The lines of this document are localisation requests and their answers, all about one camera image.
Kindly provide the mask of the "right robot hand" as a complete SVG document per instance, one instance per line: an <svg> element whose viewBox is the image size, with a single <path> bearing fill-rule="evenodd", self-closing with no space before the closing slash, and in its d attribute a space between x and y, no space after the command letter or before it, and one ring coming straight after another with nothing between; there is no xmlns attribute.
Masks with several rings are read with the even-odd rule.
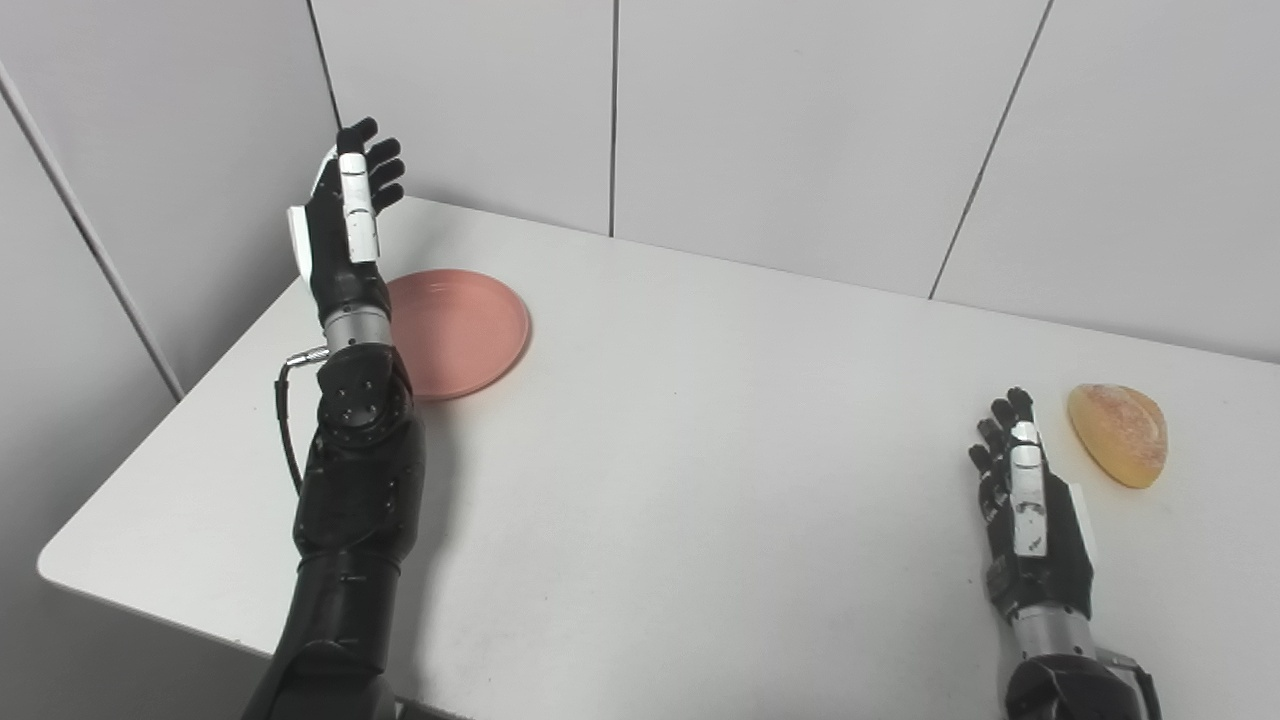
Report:
<svg viewBox="0 0 1280 720"><path fill-rule="evenodd" d="M1012 387L977 432L982 442L968 454L989 547L989 602L1007 620L1033 606L1091 619L1094 568L1071 487L1050 469L1032 396Z"/></svg>

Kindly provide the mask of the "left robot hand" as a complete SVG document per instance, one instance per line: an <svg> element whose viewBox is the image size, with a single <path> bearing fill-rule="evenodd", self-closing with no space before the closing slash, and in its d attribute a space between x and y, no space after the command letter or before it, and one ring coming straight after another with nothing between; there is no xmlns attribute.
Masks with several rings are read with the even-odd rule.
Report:
<svg viewBox="0 0 1280 720"><path fill-rule="evenodd" d="M351 256L349 222L346 213L342 159L364 161L369 195L367 232L378 231L378 217L404 197L399 179L406 173L401 142L376 141L378 122L371 117L338 131L335 145L321 160L310 196L303 205L287 210L294 260L314 297L317 319L357 306L390 311L387 283L378 270L378 258L362 261Z"/></svg>

